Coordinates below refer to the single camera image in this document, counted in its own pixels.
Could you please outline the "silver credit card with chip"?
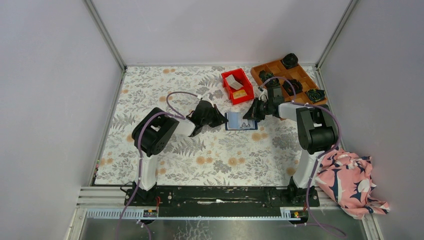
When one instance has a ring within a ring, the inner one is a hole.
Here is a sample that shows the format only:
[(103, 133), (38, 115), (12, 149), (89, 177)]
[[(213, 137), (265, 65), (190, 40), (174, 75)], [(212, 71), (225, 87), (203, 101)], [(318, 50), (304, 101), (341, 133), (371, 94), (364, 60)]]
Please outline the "silver credit card with chip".
[(241, 119), (239, 127), (242, 130), (256, 130), (257, 129), (257, 122), (252, 119)]

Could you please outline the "navy blue card holder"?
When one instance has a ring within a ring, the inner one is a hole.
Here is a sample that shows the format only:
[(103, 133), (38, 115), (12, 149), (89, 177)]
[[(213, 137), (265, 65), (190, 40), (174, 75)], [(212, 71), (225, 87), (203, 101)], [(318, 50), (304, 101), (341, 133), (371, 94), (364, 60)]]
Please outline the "navy blue card holder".
[(228, 122), (225, 123), (226, 131), (252, 131), (258, 129), (258, 123), (255, 120), (243, 119), (239, 112), (226, 112), (225, 118)]

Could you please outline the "red plastic bin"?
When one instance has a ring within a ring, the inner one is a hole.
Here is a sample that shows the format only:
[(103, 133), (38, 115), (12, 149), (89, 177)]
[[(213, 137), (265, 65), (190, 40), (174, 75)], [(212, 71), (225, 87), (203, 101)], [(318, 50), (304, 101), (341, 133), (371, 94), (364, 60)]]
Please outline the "red plastic bin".
[(255, 98), (253, 86), (241, 68), (221, 73), (222, 86), (233, 105)]

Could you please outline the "wooden compartment tray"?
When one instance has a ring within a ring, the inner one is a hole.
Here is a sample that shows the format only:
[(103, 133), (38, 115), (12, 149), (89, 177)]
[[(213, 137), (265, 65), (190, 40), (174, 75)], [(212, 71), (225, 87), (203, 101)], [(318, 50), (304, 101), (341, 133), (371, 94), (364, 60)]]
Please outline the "wooden compartment tray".
[(325, 91), (317, 85), (315, 69), (310, 65), (297, 64), (288, 69), (282, 59), (277, 59), (252, 67), (250, 73), (259, 86), (269, 77), (279, 77), (286, 102), (294, 100), (302, 104), (321, 105), (328, 101)]

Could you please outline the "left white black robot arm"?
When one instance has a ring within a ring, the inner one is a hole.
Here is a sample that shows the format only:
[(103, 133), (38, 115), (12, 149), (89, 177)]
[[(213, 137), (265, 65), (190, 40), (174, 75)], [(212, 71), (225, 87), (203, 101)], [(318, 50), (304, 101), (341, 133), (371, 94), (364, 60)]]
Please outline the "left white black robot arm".
[(195, 110), (186, 116), (171, 114), (159, 107), (153, 108), (131, 134), (140, 155), (135, 180), (136, 199), (144, 206), (154, 202), (155, 192), (152, 188), (157, 183), (158, 155), (173, 135), (195, 137), (205, 126), (216, 128), (227, 122), (217, 106), (206, 100), (200, 100)]

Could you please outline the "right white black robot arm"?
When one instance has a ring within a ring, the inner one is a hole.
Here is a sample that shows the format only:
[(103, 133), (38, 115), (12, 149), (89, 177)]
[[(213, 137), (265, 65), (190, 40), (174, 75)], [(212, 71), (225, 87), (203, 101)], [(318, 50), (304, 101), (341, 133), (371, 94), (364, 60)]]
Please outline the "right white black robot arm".
[(312, 186), (319, 158), (339, 145), (338, 122), (326, 104), (298, 103), (293, 100), (283, 102), (283, 98), (275, 95), (275, 92), (264, 89), (242, 118), (260, 122), (272, 115), (296, 122), (302, 152), (297, 170), (289, 182), (293, 188), (287, 191), (286, 198), (291, 205), (299, 206), (307, 199), (304, 189)]

